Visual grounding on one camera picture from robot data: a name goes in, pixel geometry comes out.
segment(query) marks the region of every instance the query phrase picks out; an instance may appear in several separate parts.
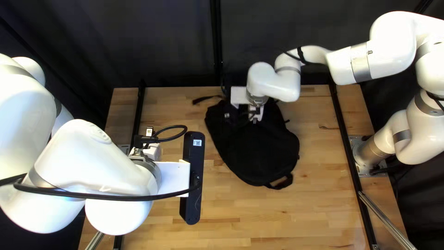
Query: metal mounting plate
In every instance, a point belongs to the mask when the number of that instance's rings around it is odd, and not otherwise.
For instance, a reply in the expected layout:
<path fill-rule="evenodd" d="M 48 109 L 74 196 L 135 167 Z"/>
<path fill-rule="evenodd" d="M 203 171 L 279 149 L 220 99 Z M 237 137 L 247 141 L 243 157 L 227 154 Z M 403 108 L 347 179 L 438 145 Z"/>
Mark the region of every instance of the metal mounting plate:
<path fill-rule="evenodd" d="M 349 136 L 349 142 L 350 142 L 350 146 L 352 147 L 352 150 L 353 150 L 353 156 L 355 156 L 355 152 L 356 152 L 355 149 L 365 143 L 365 141 L 362 140 L 362 136 Z M 355 162 L 355 165 L 356 165 L 356 170 L 358 171 L 359 178 L 387 176 L 386 173 L 378 173 L 375 175 L 370 175 L 369 171 L 371 169 L 375 169 L 377 167 L 375 165 L 361 166 L 357 162 Z M 379 168 L 387 168 L 387 164 L 385 163 L 385 160 L 383 160 L 379 163 Z"/>

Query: wooden table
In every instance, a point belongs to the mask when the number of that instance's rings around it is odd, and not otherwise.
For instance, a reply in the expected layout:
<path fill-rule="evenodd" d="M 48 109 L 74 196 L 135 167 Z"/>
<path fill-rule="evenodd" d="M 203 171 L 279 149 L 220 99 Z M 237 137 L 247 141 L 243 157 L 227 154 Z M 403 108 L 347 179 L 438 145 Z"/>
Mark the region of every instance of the wooden table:
<path fill-rule="evenodd" d="M 221 160 L 204 123 L 207 107 L 219 100 L 191 104 L 215 94 L 220 94 L 218 87 L 146 89 L 140 131 L 148 125 L 159 129 L 184 124 L 206 136 L 202 215 L 189 226 L 178 213 L 179 198 L 156 201 L 146 221 L 125 235 L 124 249 L 368 249 L 328 86 L 303 85 L 298 101 L 279 104 L 284 119 L 290 119 L 287 128 L 301 144 L 293 184 L 283 190 L 247 185 Z M 349 135 L 373 134 L 360 86 L 339 86 L 338 95 Z M 105 131 L 116 144 L 131 140 L 136 102 L 137 89 L 114 89 Z M 182 144 L 181 139 L 162 143 L 162 160 L 181 159 Z M 404 231 L 388 178 L 361 182 L 365 193 Z M 371 217 L 381 249 L 398 249 Z M 80 250 L 95 232 L 85 220 Z M 105 236 L 98 249 L 111 250 L 113 239 Z"/>

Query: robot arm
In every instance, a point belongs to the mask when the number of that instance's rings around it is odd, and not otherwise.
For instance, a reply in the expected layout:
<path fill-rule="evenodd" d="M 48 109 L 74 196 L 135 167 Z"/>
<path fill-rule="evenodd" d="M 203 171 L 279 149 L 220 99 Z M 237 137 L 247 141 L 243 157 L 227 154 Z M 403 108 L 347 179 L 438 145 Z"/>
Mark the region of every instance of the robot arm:
<path fill-rule="evenodd" d="M 417 81 L 423 90 L 406 110 L 395 113 L 365 145 L 354 149 L 355 160 L 361 166 L 375 165 L 396 154 L 405 164 L 419 164 L 444 150 L 444 111 L 439 105 L 444 104 L 444 20 L 389 12 L 373 23 L 370 40 L 365 43 L 336 51 L 309 45 L 288 53 L 299 58 L 303 55 L 302 61 L 327 65 L 338 85 L 394 75 L 415 61 Z M 274 68 L 264 62 L 252 65 L 245 91 L 247 102 L 238 103 L 259 107 L 267 97 L 296 101 L 303 65 L 285 53 L 276 58 Z"/>
<path fill-rule="evenodd" d="M 300 50 L 307 62 L 327 65 L 336 84 L 348 85 L 405 70 L 415 59 L 417 49 L 418 54 L 430 52 L 434 49 L 432 44 L 442 42 L 443 30 L 442 20 L 410 12 L 389 12 L 373 23 L 370 40 L 365 43 L 336 51 L 313 45 L 303 46 Z M 288 53 L 301 57 L 298 49 Z M 437 81 L 431 83 L 430 76 L 436 78 L 443 74 L 442 70 L 435 70 L 439 65 L 435 62 L 435 59 L 429 58 L 416 64 L 418 81 L 420 85 L 427 82 L 424 84 L 443 88 L 441 92 L 444 94 L 443 86 L 437 86 Z M 276 58 L 274 68 L 264 62 L 255 63 L 250 67 L 247 79 L 251 99 L 269 96 L 285 102 L 296 101 L 303 65 L 286 54 Z"/>
<path fill-rule="evenodd" d="M 27 173 L 21 190 L 0 186 L 0 207 L 17 225 L 52 233 L 71 223 L 85 206 L 97 230 L 122 235 L 146 219 L 155 199 L 151 196 L 187 197 L 199 188 L 195 175 L 189 188 L 189 162 L 155 162 L 159 144 L 128 157 L 94 124 L 72 120 L 44 88 L 44 74 L 35 61 L 0 54 L 0 79 L 0 179 Z M 186 127 L 174 139 L 185 132 Z M 38 188 L 61 196 L 40 194 Z"/>

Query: backpack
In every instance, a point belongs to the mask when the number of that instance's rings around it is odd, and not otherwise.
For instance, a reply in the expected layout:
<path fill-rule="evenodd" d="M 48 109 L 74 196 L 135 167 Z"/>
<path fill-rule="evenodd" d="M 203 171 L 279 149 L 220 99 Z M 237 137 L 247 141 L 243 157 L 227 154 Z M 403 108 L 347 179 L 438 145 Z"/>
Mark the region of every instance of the backpack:
<path fill-rule="evenodd" d="M 276 190 L 291 185 L 299 140 L 287 130 L 276 101 L 270 98 L 265 103 L 262 120 L 256 124 L 249 116 L 248 105 L 236 109 L 225 100 L 208 108 L 205 124 L 222 160 L 247 184 Z M 284 181 L 271 184 L 283 177 Z"/>

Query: cable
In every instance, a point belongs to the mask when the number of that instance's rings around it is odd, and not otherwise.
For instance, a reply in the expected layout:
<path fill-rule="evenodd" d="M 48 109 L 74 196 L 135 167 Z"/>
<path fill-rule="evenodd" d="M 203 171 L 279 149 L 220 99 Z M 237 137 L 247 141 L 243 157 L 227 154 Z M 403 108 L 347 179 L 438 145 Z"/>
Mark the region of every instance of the cable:
<path fill-rule="evenodd" d="M 32 187 L 28 185 L 23 185 L 20 182 L 22 181 L 23 175 L 17 175 L 14 177 L 10 177 L 9 183 L 12 181 L 14 183 L 14 188 L 17 190 L 34 193 L 34 194 L 45 194 L 45 195 L 53 195 L 53 196 L 63 196 L 63 197 L 72 197 L 72 198 L 81 198 L 81 199 L 95 199 L 95 200 L 106 200 L 106 201 L 123 201 L 123 202 L 147 202 L 153 200 L 160 200 L 165 198 L 171 198 L 178 195 L 186 194 L 191 191 L 194 191 L 202 186 L 202 183 L 199 181 L 199 176 L 193 173 L 193 183 L 194 185 L 188 189 L 172 192 L 168 194 L 157 194 L 157 195 L 145 195 L 145 196 L 123 196 L 123 195 L 106 195 L 106 194 L 84 194 L 84 193 L 76 193 L 69 192 L 60 189 L 54 188 L 41 188 L 41 187 Z"/>
<path fill-rule="evenodd" d="M 429 91 L 426 91 L 428 97 L 430 97 L 431 99 L 435 100 L 436 104 L 438 104 L 438 106 L 441 108 L 441 110 L 444 112 L 444 107 L 443 105 L 439 102 L 439 101 L 444 101 L 443 98 L 439 98 L 437 96 L 435 96 L 434 94 L 430 93 Z"/>
<path fill-rule="evenodd" d="M 185 125 L 171 125 L 165 128 L 160 129 L 159 131 L 157 131 L 156 133 L 154 133 L 154 136 L 157 137 L 160 133 L 167 131 L 169 129 L 183 129 L 180 133 L 173 135 L 171 137 L 167 137 L 167 138 L 159 138 L 158 141 L 159 142 L 166 142 L 166 141 L 172 141 L 175 140 L 179 137 L 181 137 L 182 135 L 184 135 L 187 131 L 188 128 Z"/>
<path fill-rule="evenodd" d="M 11 182 L 13 182 L 15 180 L 18 180 L 18 179 L 23 179 L 23 178 L 25 178 L 26 175 L 27 175 L 27 173 L 23 173 L 23 174 L 19 174 L 19 175 L 16 175 L 16 176 L 12 176 L 12 177 L 0 180 L 0 186 L 9 184 L 9 183 L 11 183 Z"/>
<path fill-rule="evenodd" d="M 171 137 L 167 138 L 159 138 L 158 135 L 164 131 L 170 130 L 170 129 L 183 129 L 180 133 L 173 135 Z M 165 128 L 161 128 L 159 131 L 155 132 L 152 136 L 142 136 L 142 135 L 135 135 L 134 136 L 134 147 L 136 148 L 144 148 L 147 149 L 150 143 L 160 143 L 160 142 L 166 142 L 166 141 L 172 141 L 175 140 L 182 135 L 184 135 L 188 131 L 188 127 L 185 125 L 171 125 Z"/>

